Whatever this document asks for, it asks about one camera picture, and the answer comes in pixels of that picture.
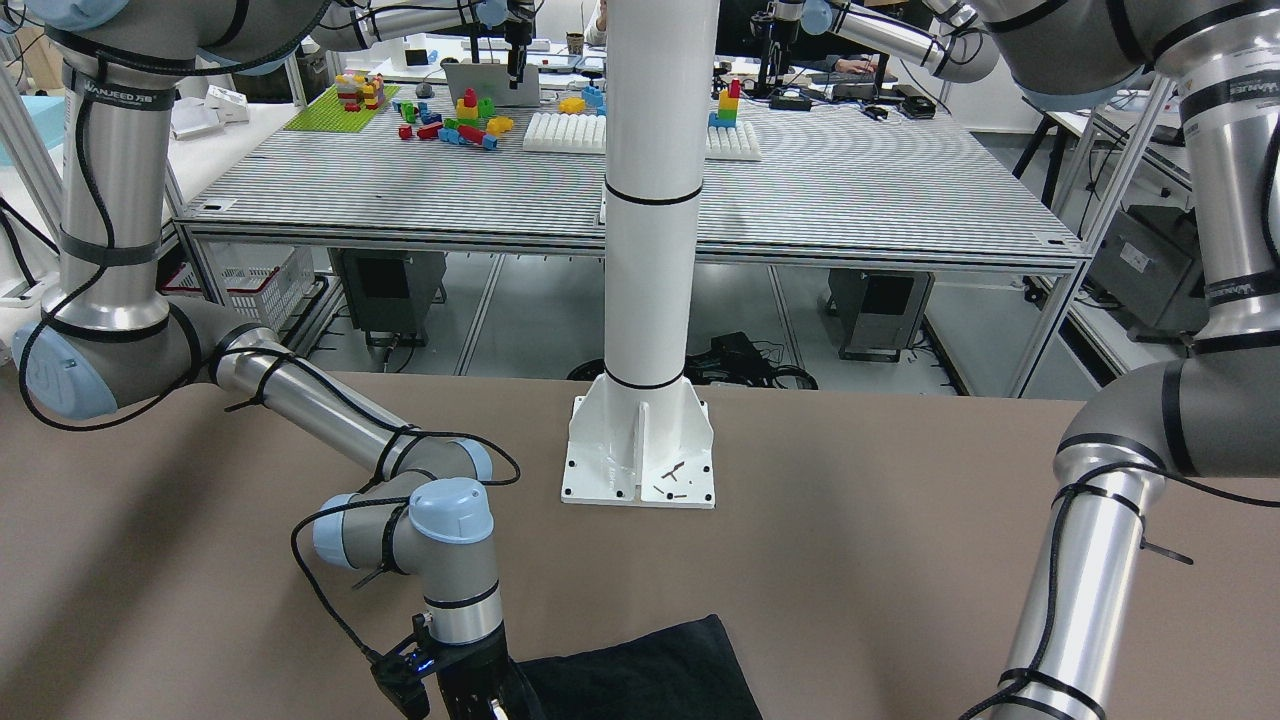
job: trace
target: light blue joint cap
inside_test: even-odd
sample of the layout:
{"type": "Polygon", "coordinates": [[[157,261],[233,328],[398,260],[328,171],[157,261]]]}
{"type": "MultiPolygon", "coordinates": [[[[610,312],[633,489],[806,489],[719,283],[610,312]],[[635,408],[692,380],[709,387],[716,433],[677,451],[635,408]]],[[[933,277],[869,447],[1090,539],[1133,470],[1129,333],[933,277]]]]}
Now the light blue joint cap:
{"type": "Polygon", "coordinates": [[[27,0],[27,10],[70,32],[93,29],[114,18],[129,0],[27,0]]]}
{"type": "Polygon", "coordinates": [[[809,35],[822,35],[831,27],[831,5],[827,0],[805,0],[800,27],[809,35]]]}
{"type": "MultiPolygon", "coordinates": [[[[27,323],[13,336],[13,356],[22,357],[36,323],[27,323]]],[[[45,328],[27,359],[27,387],[46,407],[69,420],[91,420],[120,407],[102,375],[70,342],[45,328]]]]}
{"type": "Polygon", "coordinates": [[[1102,90],[1094,90],[1093,92],[1084,92],[1080,95],[1044,95],[1042,92],[1036,92],[1034,90],[1028,90],[1021,85],[1018,87],[1024,95],[1027,95],[1027,99],[1041,110],[1048,113],[1071,113],[1075,110],[1097,108],[1098,105],[1115,97],[1116,92],[1129,87],[1133,81],[1139,77],[1142,77],[1142,68],[1138,68],[1132,76],[1110,87],[1103,87],[1102,90]]]}
{"type": "Polygon", "coordinates": [[[507,0],[485,0],[476,8],[476,17],[488,27],[507,22],[507,0]]]}
{"type": "MultiPolygon", "coordinates": [[[[205,60],[209,60],[210,63],[214,63],[215,65],[238,65],[239,64],[239,61],[237,61],[237,60],[232,60],[229,58],[223,58],[221,55],[215,55],[214,53],[210,53],[209,50],[205,50],[204,47],[201,47],[200,50],[196,50],[196,55],[200,55],[201,58],[204,58],[205,60]]],[[[285,55],[284,58],[280,58],[279,60],[275,60],[275,61],[271,61],[271,63],[266,63],[265,65],[259,65],[256,68],[250,68],[247,70],[241,70],[238,74],[242,74],[242,76],[265,76],[268,73],[274,73],[276,69],[284,67],[284,61],[288,60],[288,59],[289,59],[289,56],[285,55]]]]}
{"type": "Polygon", "coordinates": [[[408,520],[417,532],[448,544],[477,543],[493,534],[489,496],[471,478],[435,480],[413,491],[408,520]]]}
{"type": "Polygon", "coordinates": [[[476,469],[477,480],[488,483],[493,479],[493,457],[489,456],[489,451],[483,445],[470,438],[457,438],[449,442],[466,450],[467,455],[471,456],[471,465],[476,469]]]}
{"type": "MultiPolygon", "coordinates": [[[[329,510],[339,505],[347,505],[356,493],[335,495],[320,506],[320,510],[329,510]]],[[[342,519],[346,512],[325,515],[311,525],[311,544],[316,548],[316,555],[329,565],[355,570],[347,560],[347,547],[342,542],[342,519]]]]}

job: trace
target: white label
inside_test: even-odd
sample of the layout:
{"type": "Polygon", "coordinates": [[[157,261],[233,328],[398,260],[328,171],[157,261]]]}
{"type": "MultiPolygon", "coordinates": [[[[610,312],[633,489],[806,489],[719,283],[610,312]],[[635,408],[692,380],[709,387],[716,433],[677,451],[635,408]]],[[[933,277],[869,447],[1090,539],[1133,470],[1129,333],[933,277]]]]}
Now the white label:
{"type": "Polygon", "coordinates": [[[1146,255],[1142,254],[1142,250],[1138,250],[1137,247],[1129,245],[1128,242],[1124,243],[1123,249],[1120,249],[1120,259],[1124,260],[1125,263],[1129,263],[1129,265],[1134,270],[1138,270],[1139,274],[1146,273],[1147,265],[1151,264],[1151,258],[1147,258],[1146,255]]]}

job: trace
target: brown table surface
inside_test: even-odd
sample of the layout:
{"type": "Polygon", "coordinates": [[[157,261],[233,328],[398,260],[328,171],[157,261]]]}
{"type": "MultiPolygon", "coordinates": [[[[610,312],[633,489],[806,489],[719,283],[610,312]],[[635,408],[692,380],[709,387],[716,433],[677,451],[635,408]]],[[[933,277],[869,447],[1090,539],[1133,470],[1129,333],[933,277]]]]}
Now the brown table surface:
{"type": "MultiPolygon", "coordinates": [[[[719,507],[639,510],[558,500],[582,386],[347,379],[524,464],[520,484],[490,492],[517,659],[716,612],[771,719],[955,717],[995,687],[1076,410],[704,388],[719,507]]],[[[288,550],[298,519],[366,474],[227,404],[189,388],[123,428],[63,434],[27,416],[12,368],[0,373],[0,716],[397,716],[288,550]]],[[[1274,716],[1280,514],[1175,487],[1148,532],[1197,562],[1142,559],[1111,716],[1274,716]]],[[[378,647],[419,611],[412,579],[352,593],[353,573],[320,577],[378,647]]]]}

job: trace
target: laptop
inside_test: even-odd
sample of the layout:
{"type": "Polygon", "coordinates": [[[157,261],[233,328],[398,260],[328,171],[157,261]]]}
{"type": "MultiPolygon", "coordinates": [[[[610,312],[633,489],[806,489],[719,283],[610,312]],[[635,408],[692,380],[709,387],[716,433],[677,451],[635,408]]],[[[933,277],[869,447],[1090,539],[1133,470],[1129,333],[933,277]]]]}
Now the laptop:
{"type": "Polygon", "coordinates": [[[525,64],[524,81],[512,90],[507,79],[507,64],[498,63],[444,63],[444,79],[449,83],[449,96],[462,97],[467,88],[475,88],[480,97],[493,97],[498,108],[538,108],[538,68],[525,64]]]}

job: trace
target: green lego brick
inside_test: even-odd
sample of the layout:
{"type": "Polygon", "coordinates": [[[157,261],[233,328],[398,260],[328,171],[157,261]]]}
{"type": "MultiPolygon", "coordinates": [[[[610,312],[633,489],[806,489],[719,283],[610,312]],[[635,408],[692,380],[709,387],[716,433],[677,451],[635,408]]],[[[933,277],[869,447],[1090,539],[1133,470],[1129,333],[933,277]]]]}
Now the green lego brick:
{"type": "MultiPolygon", "coordinates": [[[[390,105],[392,97],[396,97],[396,94],[399,92],[399,86],[388,85],[383,87],[383,92],[387,95],[387,105],[390,105]]],[[[376,110],[348,113],[338,104],[338,90],[330,87],[324,91],[324,95],[316,97],[311,105],[289,120],[284,126],[284,129],[301,132],[360,132],[383,109],[379,108],[376,110]]]]}

